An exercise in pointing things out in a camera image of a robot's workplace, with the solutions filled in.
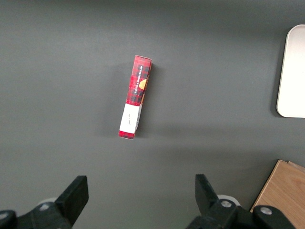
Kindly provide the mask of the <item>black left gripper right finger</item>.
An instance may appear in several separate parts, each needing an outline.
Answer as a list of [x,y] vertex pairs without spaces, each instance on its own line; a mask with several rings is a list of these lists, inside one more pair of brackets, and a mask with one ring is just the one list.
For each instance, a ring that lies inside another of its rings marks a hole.
[[228,198],[219,198],[204,174],[195,176],[195,199],[200,215],[188,229],[294,229],[279,209],[259,205],[247,211]]

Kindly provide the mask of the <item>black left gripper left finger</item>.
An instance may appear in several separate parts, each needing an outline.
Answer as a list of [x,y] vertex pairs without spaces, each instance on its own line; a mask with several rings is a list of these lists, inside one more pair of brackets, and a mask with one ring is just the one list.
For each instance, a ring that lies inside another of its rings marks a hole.
[[71,229],[89,200],[86,176],[77,176],[55,201],[38,204],[17,216],[14,210],[0,212],[2,229]]

